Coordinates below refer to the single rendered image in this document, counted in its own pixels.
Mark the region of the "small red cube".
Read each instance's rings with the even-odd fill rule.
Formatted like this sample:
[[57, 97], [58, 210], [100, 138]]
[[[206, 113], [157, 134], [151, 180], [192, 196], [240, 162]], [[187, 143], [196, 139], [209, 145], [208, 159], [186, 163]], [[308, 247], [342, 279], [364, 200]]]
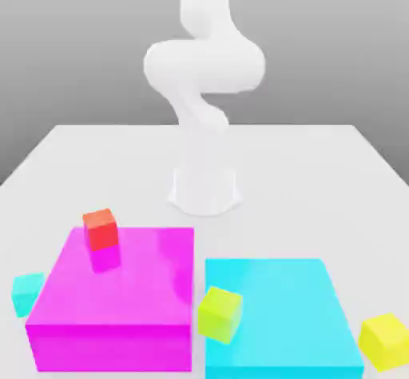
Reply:
[[82, 215], [85, 237], [92, 251], [118, 245], [118, 228], [110, 209], [100, 209]]

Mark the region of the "small lime green cube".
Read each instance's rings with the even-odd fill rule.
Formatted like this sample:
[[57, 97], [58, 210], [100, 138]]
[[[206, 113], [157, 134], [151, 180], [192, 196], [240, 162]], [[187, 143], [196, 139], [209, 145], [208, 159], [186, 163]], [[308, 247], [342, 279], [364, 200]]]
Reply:
[[211, 286], [198, 307], [198, 333], [229, 345], [240, 325], [242, 307], [240, 294]]

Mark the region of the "small cyan cube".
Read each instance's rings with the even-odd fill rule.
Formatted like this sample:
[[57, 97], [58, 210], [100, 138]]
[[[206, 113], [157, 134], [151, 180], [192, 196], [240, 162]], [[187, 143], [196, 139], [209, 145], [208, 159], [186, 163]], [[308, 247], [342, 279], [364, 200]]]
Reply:
[[11, 298], [17, 317], [30, 314], [45, 282], [44, 273], [31, 273], [13, 279]]

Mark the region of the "small yellow cube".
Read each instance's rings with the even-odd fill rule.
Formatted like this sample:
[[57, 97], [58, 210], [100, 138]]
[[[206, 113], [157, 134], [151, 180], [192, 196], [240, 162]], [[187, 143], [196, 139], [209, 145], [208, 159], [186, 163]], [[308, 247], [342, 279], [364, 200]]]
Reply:
[[409, 364], [409, 329], [393, 313], [363, 321], [358, 346], [378, 372]]

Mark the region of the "large magenta box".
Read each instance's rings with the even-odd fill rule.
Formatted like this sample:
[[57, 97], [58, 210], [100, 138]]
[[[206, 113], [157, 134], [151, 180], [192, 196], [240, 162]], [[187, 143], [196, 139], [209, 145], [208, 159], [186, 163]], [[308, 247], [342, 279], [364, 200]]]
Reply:
[[121, 227], [92, 251], [73, 228], [26, 321], [40, 372], [188, 372], [194, 231]]

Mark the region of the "large cyan box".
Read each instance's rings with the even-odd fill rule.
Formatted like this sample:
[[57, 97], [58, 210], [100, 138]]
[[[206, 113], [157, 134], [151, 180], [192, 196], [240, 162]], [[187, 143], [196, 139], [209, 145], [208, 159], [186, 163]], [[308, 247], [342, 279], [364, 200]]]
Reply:
[[243, 298], [232, 342], [205, 342], [205, 379], [363, 379], [363, 359], [320, 259], [208, 258], [205, 286]]

